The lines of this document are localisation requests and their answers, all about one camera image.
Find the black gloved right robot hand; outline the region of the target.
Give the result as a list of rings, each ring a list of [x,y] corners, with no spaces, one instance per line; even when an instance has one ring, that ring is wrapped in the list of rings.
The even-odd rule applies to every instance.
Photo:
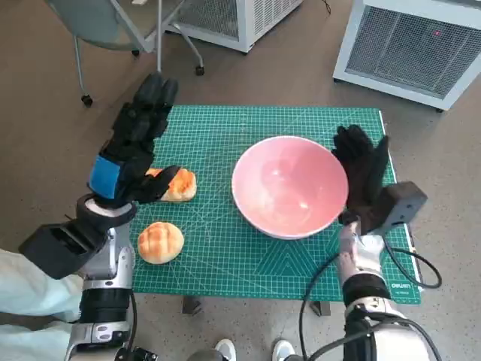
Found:
[[[374,144],[365,131],[355,124],[338,126],[333,137],[337,158],[346,173],[348,196],[346,210],[339,217],[343,225],[360,222],[361,234],[377,228],[374,204],[383,188],[383,177],[389,162],[389,136]]]

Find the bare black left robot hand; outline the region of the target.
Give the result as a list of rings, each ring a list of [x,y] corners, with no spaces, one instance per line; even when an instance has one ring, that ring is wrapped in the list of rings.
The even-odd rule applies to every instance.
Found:
[[[168,127],[177,91],[178,82],[156,72],[121,107],[113,134],[99,151],[89,177],[88,186],[101,205],[156,202],[168,191],[180,166],[168,166],[157,175],[147,171],[155,158],[155,140]]]

